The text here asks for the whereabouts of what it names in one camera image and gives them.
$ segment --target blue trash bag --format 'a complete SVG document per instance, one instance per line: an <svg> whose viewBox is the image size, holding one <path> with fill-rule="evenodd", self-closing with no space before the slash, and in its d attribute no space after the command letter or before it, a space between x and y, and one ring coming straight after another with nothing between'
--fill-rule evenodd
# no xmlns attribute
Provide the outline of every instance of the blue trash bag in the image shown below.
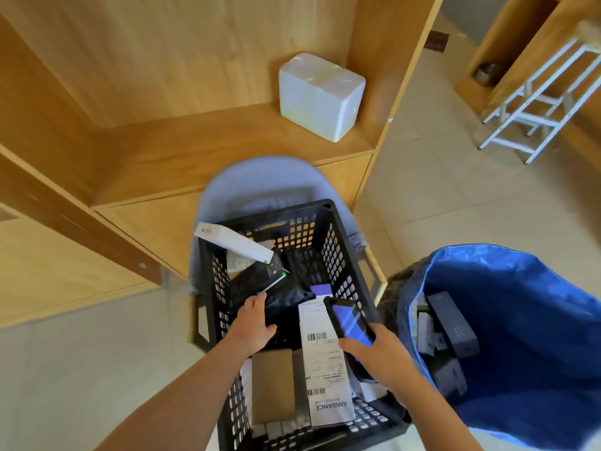
<svg viewBox="0 0 601 451"><path fill-rule="evenodd" d="M389 279L386 326L432 378L411 338L410 306L448 291L480 343L461 359L462 421L522 446L581 449L601 428L601 303L537 257L488 244L447 246Z"/></svg>

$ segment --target phone screen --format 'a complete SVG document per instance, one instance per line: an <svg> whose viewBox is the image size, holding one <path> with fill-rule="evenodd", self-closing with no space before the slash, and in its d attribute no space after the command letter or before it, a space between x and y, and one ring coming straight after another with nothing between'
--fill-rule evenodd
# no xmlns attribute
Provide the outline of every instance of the phone screen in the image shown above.
<svg viewBox="0 0 601 451"><path fill-rule="evenodd" d="M373 345L366 333L367 321L356 307L332 304L332 309L336 314L336 318L338 318L345 337L355 339L367 346Z"/></svg>

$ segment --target gray box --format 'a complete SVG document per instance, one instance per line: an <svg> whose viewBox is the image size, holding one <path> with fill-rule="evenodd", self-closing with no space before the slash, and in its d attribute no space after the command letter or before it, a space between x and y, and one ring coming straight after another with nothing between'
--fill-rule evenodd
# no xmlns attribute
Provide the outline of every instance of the gray box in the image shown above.
<svg viewBox="0 0 601 451"><path fill-rule="evenodd" d="M459 311L451 295L446 291L428 296L428 302L436 313L458 358L480 354L478 338Z"/></svg>

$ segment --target barcode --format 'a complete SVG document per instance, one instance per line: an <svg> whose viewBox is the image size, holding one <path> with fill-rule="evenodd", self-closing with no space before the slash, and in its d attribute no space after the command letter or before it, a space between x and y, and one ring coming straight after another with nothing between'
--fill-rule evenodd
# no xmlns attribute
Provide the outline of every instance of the barcode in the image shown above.
<svg viewBox="0 0 601 451"><path fill-rule="evenodd" d="M326 393L326 388L307 389L307 391L306 391L307 396L316 396L318 394L325 394L325 393Z"/></svg>
<svg viewBox="0 0 601 451"><path fill-rule="evenodd" d="M307 341L313 341L313 340L326 340L327 339L327 332L322 332L322 333L310 333L306 335L306 339Z"/></svg>

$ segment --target gray wall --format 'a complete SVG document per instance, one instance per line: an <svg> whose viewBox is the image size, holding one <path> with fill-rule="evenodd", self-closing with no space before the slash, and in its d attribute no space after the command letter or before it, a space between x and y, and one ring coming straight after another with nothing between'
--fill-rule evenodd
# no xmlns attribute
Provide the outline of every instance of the gray wall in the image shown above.
<svg viewBox="0 0 601 451"><path fill-rule="evenodd" d="M481 43L507 0L444 0L448 20Z"/></svg>

